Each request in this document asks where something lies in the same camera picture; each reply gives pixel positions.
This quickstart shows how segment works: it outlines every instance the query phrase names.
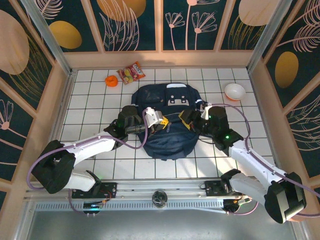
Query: yellow circle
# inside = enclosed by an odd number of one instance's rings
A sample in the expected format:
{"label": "yellow circle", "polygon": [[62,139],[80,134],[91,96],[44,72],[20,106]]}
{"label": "yellow circle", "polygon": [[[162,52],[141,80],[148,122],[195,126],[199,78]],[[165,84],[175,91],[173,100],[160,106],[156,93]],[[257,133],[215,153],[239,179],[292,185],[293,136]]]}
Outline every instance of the yellow circle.
{"label": "yellow circle", "polygon": [[282,89],[289,87],[295,80],[299,68],[297,56],[290,51],[285,51],[278,58],[275,65],[275,81]]}
{"label": "yellow circle", "polygon": [[66,49],[76,49],[80,47],[82,38],[80,32],[66,21],[54,21],[49,28],[55,40],[61,47]]}
{"label": "yellow circle", "polygon": [[266,25],[276,10],[280,0],[241,0],[240,20],[249,26]]}
{"label": "yellow circle", "polygon": [[29,61],[28,35],[10,14],[0,10],[0,69],[8,74],[23,72]]}
{"label": "yellow circle", "polygon": [[128,16],[130,12],[127,13],[125,11],[126,8],[123,2],[128,10],[132,9],[137,18],[144,13],[147,5],[146,0],[97,0],[99,7],[105,15],[120,22],[131,20],[130,15]]}

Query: backpack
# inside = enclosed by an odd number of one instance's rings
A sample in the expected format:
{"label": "backpack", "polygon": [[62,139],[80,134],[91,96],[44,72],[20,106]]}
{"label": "backpack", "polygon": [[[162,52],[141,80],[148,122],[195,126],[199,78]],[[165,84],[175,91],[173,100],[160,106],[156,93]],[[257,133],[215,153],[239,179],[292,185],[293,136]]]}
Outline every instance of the backpack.
{"label": "backpack", "polygon": [[[183,83],[151,84],[140,87],[131,98],[131,104],[137,107],[138,115],[147,107],[161,111],[169,120],[168,125],[155,134],[148,133],[143,146],[146,153],[154,158],[166,161],[185,158],[195,148],[199,135],[189,131],[179,118],[185,109],[197,109],[203,103],[199,92]],[[145,133],[138,133],[143,142]]]}

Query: white bowl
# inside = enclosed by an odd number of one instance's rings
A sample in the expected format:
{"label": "white bowl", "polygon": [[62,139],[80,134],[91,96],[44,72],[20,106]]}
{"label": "white bowl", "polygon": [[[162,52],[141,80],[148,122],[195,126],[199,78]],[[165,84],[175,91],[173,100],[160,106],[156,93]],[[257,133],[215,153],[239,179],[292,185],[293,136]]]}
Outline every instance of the white bowl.
{"label": "white bowl", "polygon": [[236,83],[228,84],[225,87],[224,92],[225,95],[233,101],[242,100],[246,95],[246,90],[244,87]]}

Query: white tile floor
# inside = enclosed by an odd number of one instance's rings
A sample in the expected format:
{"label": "white tile floor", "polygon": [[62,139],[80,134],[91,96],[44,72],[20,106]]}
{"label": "white tile floor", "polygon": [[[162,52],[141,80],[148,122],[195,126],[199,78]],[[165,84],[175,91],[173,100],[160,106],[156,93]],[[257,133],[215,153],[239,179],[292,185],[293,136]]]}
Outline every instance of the white tile floor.
{"label": "white tile floor", "polygon": [[[181,82],[196,88],[203,100],[237,106],[250,121],[250,144],[269,162],[274,164],[262,118],[245,68],[174,68],[144,69],[145,78],[128,85],[119,82],[116,87],[106,87],[105,78],[118,75],[111,70],[80,70],[77,73],[72,96],[62,129],[61,141],[72,142],[93,136],[117,118],[123,106],[131,104],[132,94],[148,84]],[[246,90],[242,101],[229,101],[224,88],[238,83]],[[243,135],[248,130],[242,116],[227,107],[229,125]],[[211,139],[200,137],[203,141]],[[247,175],[251,173],[232,158],[226,157],[212,144],[198,141],[194,151],[176,161],[150,158],[143,149],[134,150],[122,146],[115,151],[103,152],[75,166],[77,170],[91,170],[101,179],[163,179],[219,177],[232,168]],[[129,144],[139,146],[135,135],[129,136]]]}

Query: snack bag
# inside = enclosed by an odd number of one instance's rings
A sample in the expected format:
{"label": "snack bag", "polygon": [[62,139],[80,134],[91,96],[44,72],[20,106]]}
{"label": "snack bag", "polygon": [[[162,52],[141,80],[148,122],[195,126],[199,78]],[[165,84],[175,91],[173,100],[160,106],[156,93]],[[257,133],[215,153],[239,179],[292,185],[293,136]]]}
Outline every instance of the snack bag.
{"label": "snack bag", "polygon": [[140,64],[137,61],[134,64],[116,72],[119,74],[124,84],[132,83],[133,81],[137,81],[146,76],[141,70]]}

